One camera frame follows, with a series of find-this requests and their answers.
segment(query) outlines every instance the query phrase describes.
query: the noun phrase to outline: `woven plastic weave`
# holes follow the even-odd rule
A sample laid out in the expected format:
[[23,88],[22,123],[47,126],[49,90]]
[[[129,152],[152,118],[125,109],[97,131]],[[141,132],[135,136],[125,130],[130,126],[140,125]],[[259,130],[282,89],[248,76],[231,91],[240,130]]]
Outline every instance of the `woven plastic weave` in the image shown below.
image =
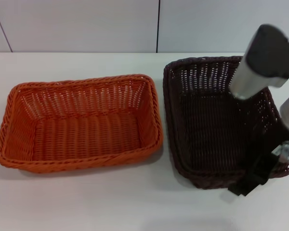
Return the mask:
[[[280,120],[268,88],[246,101],[229,84],[241,57],[182,59],[164,70],[169,143],[175,167],[202,189],[227,188],[244,174],[247,147]],[[271,177],[289,174],[279,164]]]
[[0,163],[36,173],[130,164],[162,140],[148,76],[24,83],[8,96]]

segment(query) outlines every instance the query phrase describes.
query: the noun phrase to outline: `table surface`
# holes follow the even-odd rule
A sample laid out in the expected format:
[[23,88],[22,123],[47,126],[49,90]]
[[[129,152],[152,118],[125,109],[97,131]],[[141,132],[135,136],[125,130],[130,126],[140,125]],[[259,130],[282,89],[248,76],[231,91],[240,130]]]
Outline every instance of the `table surface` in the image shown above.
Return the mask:
[[[0,165],[0,231],[289,230],[289,176],[247,197],[199,190],[172,167],[162,92],[163,68],[177,59],[241,53],[0,53],[0,124],[13,86],[142,73],[158,92],[164,144],[144,163],[36,175]],[[289,81],[271,89],[277,107]]]

